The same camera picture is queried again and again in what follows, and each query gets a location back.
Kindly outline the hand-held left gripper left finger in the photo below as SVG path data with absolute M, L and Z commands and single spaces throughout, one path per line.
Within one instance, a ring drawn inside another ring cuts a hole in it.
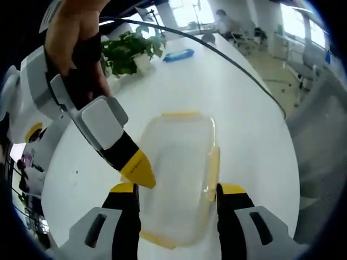
M 141 230 L 138 185 L 113 187 L 102 207 L 94 207 L 55 250 L 56 259 L 137 259 Z

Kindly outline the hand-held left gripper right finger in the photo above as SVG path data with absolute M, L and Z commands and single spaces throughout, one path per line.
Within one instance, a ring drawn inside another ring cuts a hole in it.
M 289 236 L 280 218 L 255 206 L 241 186 L 218 183 L 216 203 L 222 259 L 298 259 L 307 250 Z

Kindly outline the person's right hand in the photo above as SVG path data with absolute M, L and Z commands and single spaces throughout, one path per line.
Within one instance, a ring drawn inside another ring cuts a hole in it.
M 89 100 L 111 96 L 101 66 L 99 16 L 109 1 L 62 1 L 47 33 L 44 49 L 70 89 Z

